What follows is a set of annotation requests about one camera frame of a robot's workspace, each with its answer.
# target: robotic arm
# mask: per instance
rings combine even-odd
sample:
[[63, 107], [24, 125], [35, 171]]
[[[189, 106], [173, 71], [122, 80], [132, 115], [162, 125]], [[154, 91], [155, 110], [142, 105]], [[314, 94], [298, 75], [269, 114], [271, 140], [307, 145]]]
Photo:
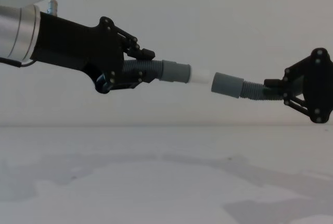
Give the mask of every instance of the robotic arm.
[[[155, 61], [155, 53], [141, 49], [138, 38], [102, 17], [89, 28], [56, 16], [52, 1], [48, 13], [31, 5], [42, 0], [0, 0], [0, 63], [27, 67], [36, 61], [79, 70], [87, 74], [99, 93], [133, 89], [154, 79], [169, 82], [209, 82], [209, 73], [190, 65]], [[124, 53], [133, 60], [124, 60]], [[333, 110], [333, 63], [324, 48], [315, 49], [299, 63], [285, 69], [281, 80], [264, 84], [216, 73], [212, 92], [235, 98], [282, 100], [326, 123]], [[303, 94], [304, 100], [297, 98]]]
[[[324, 48], [285, 69], [279, 79], [266, 79], [264, 84], [216, 73], [212, 92], [252, 100], [283, 100], [314, 123], [326, 123], [333, 110], [333, 63]], [[304, 100], [297, 98], [303, 94]]]
[[[154, 79], [183, 83], [209, 79], [190, 65], [153, 60], [153, 51], [141, 49], [136, 37], [107, 17], [89, 28], [40, 12], [34, 5], [20, 9], [0, 6], [0, 29], [0, 62], [26, 67], [40, 61], [79, 70], [102, 94], [133, 89]], [[134, 60], [124, 60], [124, 53]]]

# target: black cable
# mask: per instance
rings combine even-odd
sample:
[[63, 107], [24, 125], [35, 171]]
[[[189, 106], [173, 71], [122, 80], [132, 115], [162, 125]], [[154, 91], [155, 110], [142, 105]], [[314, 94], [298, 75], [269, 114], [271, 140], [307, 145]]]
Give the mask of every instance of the black cable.
[[10, 59], [6, 59], [6, 58], [2, 58], [0, 57], [0, 63], [1, 64], [7, 64], [7, 65], [11, 65], [17, 68], [21, 68], [22, 67], [22, 63], [19, 61], [14, 61], [14, 60], [10, 60]]

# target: gray plastic tube end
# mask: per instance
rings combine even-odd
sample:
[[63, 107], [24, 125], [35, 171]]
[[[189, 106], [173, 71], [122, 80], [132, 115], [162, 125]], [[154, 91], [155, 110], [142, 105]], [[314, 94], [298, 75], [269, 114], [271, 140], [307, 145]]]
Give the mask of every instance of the gray plastic tube end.
[[216, 73], [212, 84], [212, 92], [239, 98], [244, 79]]
[[188, 83], [191, 77], [191, 66], [163, 60], [161, 81]]

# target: white wall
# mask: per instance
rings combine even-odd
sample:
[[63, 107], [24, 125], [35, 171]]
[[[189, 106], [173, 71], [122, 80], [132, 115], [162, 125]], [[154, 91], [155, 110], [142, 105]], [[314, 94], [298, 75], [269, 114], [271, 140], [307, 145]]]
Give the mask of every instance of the white wall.
[[[254, 82], [281, 78], [316, 47], [332, 51], [331, 0], [59, 0], [59, 15], [88, 26], [108, 16], [158, 59]], [[154, 82], [102, 96], [85, 75], [44, 64], [0, 66], [0, 88], [6, 126], [309, 122], [281, 102], [235, 100], [209, 86]]]
[[2, 128], [1, 222], [332, 223], [332, 131]]

